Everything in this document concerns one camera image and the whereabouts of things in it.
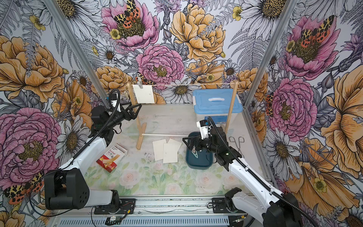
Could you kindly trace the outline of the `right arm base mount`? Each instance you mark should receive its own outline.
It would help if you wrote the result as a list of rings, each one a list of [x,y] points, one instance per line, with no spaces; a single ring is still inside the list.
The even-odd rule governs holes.
[[[241,210],[233,208],[231,204],[226,203],[226,199],[222,197],[214,197],[207,204],[207,208],[212,209],[213,213],[243,213]]]

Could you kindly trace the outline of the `white postcard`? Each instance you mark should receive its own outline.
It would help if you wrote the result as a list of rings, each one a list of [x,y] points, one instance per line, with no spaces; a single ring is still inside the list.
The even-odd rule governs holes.
[[[174,139],[169,139],[168,144],[172,144],[175,147],[175,150],[178,151],[180,149],[180,147],[182,146],[182,143],[174,140]]]
[[[154,93],[151,85],[132,85],[137,102],[139,104],[154,104]]]
[[[176,163],[178,162],[178,151],[172,144],[164,144],[164,158],[163,163]]]
[[[164,144],[166,144],[166,139],[153,142],[155,161],[159,161],[164,158]]]

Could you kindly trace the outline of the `teal clothespin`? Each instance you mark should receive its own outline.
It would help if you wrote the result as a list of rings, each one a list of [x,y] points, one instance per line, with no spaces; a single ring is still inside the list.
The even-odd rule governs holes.
[[[199,155],[198,155],[198,151],[195,149],[195,147],[192,148],[192,154],[193,156],[198,159]]]

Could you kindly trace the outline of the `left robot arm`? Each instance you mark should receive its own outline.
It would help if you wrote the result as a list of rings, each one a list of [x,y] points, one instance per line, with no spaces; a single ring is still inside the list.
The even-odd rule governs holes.
[[[120,199],[116,190],[91,190],[85,181],[88,168],[96,163],[102,152],[111,143],[114,127],[123,121],[137,118],[141,104],[131,103],[104,106],[92,110],[91,137],[69,161],[59,169],[44,176],[45,206],[48,210],[79,210],[84,207],[98,207],[106,212],[116,213]]]

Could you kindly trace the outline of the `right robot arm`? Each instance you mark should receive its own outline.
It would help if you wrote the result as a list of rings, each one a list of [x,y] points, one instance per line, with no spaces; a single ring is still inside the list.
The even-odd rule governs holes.
[[[301,227],[302,214],[297,199],[284,195],[253,170],[243,156],[226,142],[225,135],[210,134],[183,138],[191,151],[206,150],[213,153],[217,163],[237,177],[255,196],[251,198],[241,190],[233,189],[226,196],[231,209],[241,210],[265,227]]]

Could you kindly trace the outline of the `grey clothespin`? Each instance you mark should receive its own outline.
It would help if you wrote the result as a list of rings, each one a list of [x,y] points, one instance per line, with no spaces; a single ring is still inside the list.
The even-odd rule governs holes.
[[[142,76],[140,73],[137,74],[137,84],[139,86],[140,89],[143,89],[143,83],[142,83]]]

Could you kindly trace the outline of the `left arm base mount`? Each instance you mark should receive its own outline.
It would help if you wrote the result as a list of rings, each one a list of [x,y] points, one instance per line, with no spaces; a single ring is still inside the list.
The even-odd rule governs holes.
[[[95,215],[126,215],[133,214],[136,199],[122,199],[113,201],[111,204],[97,206],[94,210]]]

